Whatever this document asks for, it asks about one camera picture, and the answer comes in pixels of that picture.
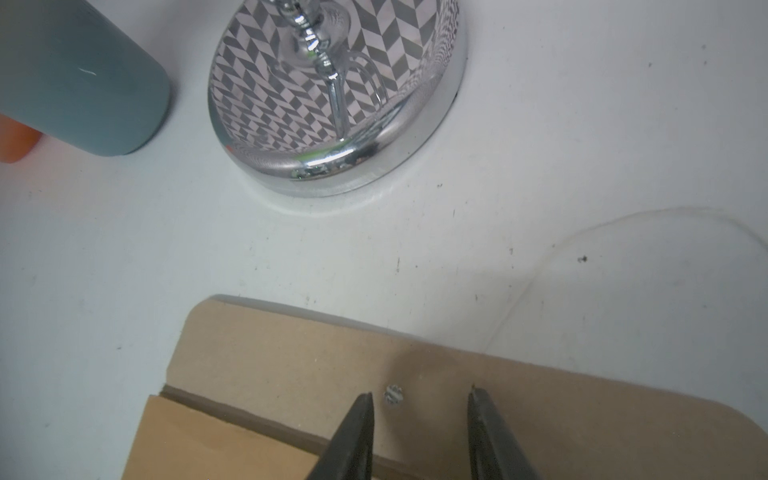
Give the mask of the brown kraft file bag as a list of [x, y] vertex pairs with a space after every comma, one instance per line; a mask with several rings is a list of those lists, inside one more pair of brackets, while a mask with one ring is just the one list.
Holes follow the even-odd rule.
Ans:
[[371, 393], [372, 479], [473, 479], [473, 387], [539, 479], [767, 475], [766, 431], [716, 402], [224, 298], [188, 314], [123, 475], [306, 479]]

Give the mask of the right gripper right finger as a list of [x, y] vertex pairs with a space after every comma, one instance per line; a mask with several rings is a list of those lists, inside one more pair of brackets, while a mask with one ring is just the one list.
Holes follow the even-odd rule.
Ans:
[[471, 476], [483, 479], [539, 479], [487, 390], [468, 396], [467, 427]]

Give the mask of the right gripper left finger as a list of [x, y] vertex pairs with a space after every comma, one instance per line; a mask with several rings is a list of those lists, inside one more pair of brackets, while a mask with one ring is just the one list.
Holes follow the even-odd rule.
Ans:
[[371, 480], [374, 428], [373, 395], [360, 394], [306, 479]]

